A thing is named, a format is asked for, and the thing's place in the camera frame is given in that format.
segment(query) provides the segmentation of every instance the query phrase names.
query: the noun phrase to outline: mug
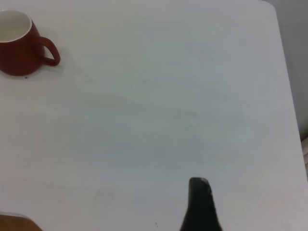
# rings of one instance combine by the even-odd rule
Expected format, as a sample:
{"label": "mug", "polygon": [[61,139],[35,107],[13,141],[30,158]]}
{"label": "mug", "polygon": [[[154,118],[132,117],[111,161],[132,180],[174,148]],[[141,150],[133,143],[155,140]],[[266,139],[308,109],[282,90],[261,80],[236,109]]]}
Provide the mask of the mug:
{"label": "mug", "polygon": [[[45,57],[47,47],[53,59]],[[32,19],[19,11],[0,11],[0,70],[25,76],[41,65],[57,66],[60,55],[49,39],[41,37]]]}

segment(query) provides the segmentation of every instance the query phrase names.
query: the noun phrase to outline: table surface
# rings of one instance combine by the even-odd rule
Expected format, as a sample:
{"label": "table surface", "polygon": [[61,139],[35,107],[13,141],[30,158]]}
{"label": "table surface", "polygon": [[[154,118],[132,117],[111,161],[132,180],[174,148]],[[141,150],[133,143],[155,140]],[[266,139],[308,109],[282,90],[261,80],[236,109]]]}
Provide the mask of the table surface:
{"label": "table surface", "polygon": [[0,0],[62,57],[0,78],[0,204],[44,231],[178,230],[190,177],[224,230],[305,230],[275,10],[241,0]]}

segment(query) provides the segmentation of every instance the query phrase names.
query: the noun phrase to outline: white surface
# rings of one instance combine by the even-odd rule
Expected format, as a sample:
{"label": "white surface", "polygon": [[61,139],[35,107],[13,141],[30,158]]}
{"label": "white surface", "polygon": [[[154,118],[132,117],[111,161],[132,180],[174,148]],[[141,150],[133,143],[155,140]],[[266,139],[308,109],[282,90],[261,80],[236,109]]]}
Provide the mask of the white surface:
{"label": "white surface", "polygon": [[19,11],[0,11],[0,42],[12,42],[25,36],[32,27],[31,18]]}
{"label": "white surface", "polygon": [[29,14],[62,57],[28,79],[0,78],[1,210],[45,231],[178,230],[188,180],[200,176],[224,230],[308,228],[305,167],[268,3],[1,6]]}

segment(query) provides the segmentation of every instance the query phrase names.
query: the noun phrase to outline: mug handle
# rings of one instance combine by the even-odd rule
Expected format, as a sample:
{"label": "mug handle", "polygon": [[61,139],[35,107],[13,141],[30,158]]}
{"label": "mug handle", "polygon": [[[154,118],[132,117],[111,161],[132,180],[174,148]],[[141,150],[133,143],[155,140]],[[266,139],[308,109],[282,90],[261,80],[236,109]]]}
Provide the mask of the mug handle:
{"label": "mug handle", "polygon": [[44,47],[47,47],[47,49],[51,52],[51,54],[53,55],[53,59],[47,58],[47,57],[43,57],[42,58],[42,63],[44,65],[48,65],[48,66],[57,66],[60,63],[60,54],[56,48],[56,46],[54,45],[53,42],[51,42],[49,39],[45,38],[45,37],[38,37],[34,40],[35,44],[38,45],[42,45]]}

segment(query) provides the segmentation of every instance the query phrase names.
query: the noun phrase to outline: brown object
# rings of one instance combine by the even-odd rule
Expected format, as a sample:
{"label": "brown object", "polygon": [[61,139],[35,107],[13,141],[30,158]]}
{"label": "brown object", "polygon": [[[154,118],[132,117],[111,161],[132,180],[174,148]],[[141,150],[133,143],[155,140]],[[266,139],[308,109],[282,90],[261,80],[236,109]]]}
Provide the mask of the brown object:
{"label": "brown object", "polygon": [[[53,59],[45,57],[47,47]],[[49,39],[41,37],[29,16],[18,11],[0,11],[0,70],[25,76],[42,65],[57,66],[60,55]]]}
{"label": "brown object", "polygon": [[42,231],[32,220],[0,215],[0,231]]}

